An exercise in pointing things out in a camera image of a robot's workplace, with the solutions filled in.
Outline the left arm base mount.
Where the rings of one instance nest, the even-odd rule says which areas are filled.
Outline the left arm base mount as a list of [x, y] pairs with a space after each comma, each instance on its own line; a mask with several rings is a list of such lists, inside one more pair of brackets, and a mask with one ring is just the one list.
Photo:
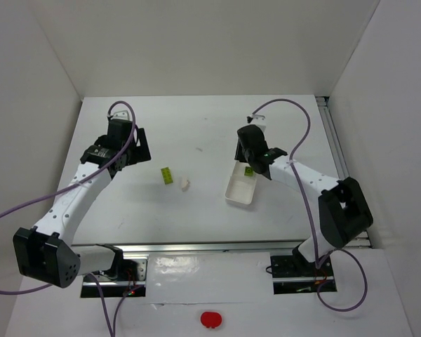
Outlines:
[[125, 293], [129, 293], [130, 298], [142, 298], [146, 296], [147, 267], [148, 258], [136, 256], [125, 259], [114, 276], [104, 271], [93, 272], [93, 275], [105, 298], [121, 298]]

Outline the white lego piece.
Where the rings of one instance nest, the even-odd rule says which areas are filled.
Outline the white lego piece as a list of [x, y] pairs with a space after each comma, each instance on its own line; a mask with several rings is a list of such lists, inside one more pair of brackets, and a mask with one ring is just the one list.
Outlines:
[[180, 188], [183, 192], [187, 191], [189, 189], [190, 186], [190, 181], [188, 178], [186, 177], [182, 177], [181, 182], [180, 182]]

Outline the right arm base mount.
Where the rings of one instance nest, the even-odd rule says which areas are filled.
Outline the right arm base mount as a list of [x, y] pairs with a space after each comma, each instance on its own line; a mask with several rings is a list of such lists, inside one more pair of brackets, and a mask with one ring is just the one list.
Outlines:
[[337, 286], [331, 260], [316, 269], [313, 263], [298, 265], [292, 256], [271, 256], [265, 272], [272, 276], [274, 295], [336, 292]]

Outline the large green lego brick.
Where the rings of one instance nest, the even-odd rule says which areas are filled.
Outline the large green lego brick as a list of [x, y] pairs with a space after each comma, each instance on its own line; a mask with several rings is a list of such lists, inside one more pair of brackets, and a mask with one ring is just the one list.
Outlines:
[[173, 175], [168, 167], [164, 167], [161, 169], [161, 175], [165, 185], [170, 185], [173, 183]]

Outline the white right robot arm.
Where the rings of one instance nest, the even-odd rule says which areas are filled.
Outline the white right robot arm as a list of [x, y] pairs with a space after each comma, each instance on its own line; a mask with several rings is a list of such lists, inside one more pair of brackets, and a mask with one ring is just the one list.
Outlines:
[[326, 176], [291, 158], [286, 151], [269, 148], [263, 130], [249, 124], [237, 131], [235, 159], [249, 165], [256, 174], [282, 183], [301, 193], [307, 215], [311, 201], [319, 209], [319, 224], [311, 219], [311, 236], [294, 249], [299, 261], [320, 265], [330, 252], [344, 248], [373, 224], [359, 182]]

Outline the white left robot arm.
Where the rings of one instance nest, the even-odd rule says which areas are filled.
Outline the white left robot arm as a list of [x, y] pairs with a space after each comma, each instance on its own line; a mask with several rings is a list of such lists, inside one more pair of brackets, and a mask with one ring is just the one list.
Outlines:
[[14, 234], [20, 274], [62, 289], [88, 273], [103, 272], [117, 279], [131, 266], [121, 249], [110, 244], [73, 249], [72, 242], [89, 208], [116, 174], [150, 159], [145, 130], [135, 125], [130, 112], [109, 115], [106, 134], [81, 156], [69, 191], [32, 228], [19, 228]]

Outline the green square lego brick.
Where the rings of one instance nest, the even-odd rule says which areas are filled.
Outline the green square lego brick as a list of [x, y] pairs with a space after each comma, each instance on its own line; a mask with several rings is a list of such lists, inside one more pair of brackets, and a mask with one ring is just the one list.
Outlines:
[[251, 167], [246, 166], [245, 169], [244, 169], [244, 175], [248, 176], [248, 177], [253, 177], [254, 176], [254, 170]]

